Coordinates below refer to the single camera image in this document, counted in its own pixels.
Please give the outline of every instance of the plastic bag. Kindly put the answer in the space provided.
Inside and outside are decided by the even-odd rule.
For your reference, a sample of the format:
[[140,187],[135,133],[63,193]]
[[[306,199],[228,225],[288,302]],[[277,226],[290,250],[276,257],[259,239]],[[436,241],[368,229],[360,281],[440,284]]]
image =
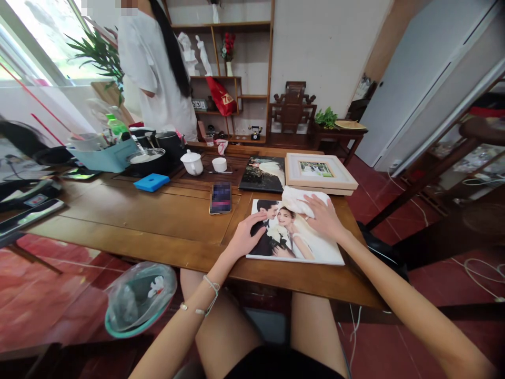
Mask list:
[[[164,288],[149,298],[151,283],[158,276],[163,277]],[[176,289],[177,276],[170,266],[153,262],[136,264],[106,289],[110,325],[117,332],[142,325],[171,300]]]
[[212,94],[212,98],[221,112],[221,115],[229,116],[230,114],[236,112],[237,102],[230,96],[221,83],[215,80],[212,76],[206,76],[205,79],[207,80],[210,93]]

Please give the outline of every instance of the plastic bottle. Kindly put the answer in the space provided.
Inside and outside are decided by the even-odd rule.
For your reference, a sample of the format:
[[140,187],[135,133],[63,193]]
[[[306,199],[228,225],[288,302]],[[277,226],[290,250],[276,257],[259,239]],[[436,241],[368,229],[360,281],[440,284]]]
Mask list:
[[122,121],[118,120],[114,114],[110,113],[106,116],[109,119],[107,126],[115,135],[120,135],[123,132],[128,132],[126,125]]

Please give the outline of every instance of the container lid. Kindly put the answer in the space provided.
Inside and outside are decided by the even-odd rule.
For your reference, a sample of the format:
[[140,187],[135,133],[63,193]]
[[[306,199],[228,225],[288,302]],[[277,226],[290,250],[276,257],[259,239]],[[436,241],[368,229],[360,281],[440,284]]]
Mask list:
[[196,162],[200,158],[201,158],[200,154],[192,153],[191,150],[187,150],[187,153],[180,158],[180,161],[183,163],[190,163],[190,162]]

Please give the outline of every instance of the phone screen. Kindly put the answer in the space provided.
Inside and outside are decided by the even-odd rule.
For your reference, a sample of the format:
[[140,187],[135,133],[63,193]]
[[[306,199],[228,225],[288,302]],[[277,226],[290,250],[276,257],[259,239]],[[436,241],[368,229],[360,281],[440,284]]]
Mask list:
[[231,183],[216,183],[212,186],[210,214],[231,212]]

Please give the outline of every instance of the black shorts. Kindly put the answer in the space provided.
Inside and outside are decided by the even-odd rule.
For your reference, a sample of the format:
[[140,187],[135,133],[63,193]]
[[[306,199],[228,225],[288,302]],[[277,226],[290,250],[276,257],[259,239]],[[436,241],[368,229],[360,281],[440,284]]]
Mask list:
[[343,379],[343,376],[296,350],[260,346],[247,354],[225,377],[225,379],[249,378]]

